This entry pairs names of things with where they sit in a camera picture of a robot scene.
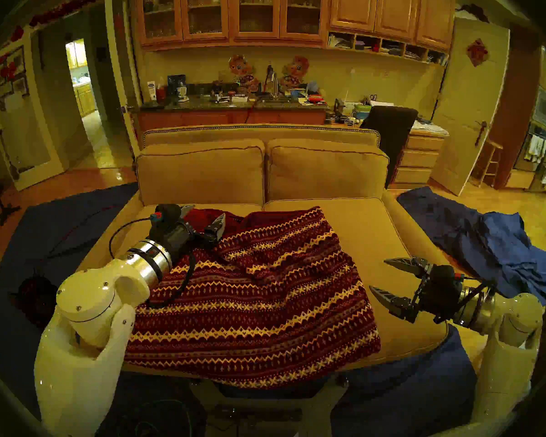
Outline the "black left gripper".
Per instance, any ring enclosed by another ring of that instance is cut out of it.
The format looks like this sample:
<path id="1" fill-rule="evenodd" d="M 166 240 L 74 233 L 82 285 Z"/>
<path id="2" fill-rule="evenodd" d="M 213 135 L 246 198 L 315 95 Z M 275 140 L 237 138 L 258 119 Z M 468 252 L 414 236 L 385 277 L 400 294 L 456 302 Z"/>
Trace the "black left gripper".
<path id="1" fill-rule="evenodd" d="M 185 218 L 196 205 L 180 206 L 179 218 Z M 209 250 L 216 246 L 223 236 L 226 214 L 219 215 L 211 224 L 199 232 L 184 219 L 155 221 L 152 223 L 148 239 L 154 241 L 168 252 L 171 266 L 176 266 L 185 254 L 195 249 Z"/>

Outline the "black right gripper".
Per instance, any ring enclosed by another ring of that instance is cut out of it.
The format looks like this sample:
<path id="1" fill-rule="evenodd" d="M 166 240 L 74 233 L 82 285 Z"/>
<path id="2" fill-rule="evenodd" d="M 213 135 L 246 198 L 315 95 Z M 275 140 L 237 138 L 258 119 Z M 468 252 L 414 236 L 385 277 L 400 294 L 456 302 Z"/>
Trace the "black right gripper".
<path id="1" fill-rule="evenodd" d="M 431 264 L 426 259 L 390 258 L 384 263 L 398 270 L 423 277 L 413 302 L 381 288 L 370 287 L 370 292 L 379 303 L 388 309 L 389 314 L 405 320 L 415 321 L 415 304 L 420 312 L 433 315 L 435 323 L 450 320 L 458 310 L 465 275 L 456 272 L 451 265 Z"/>

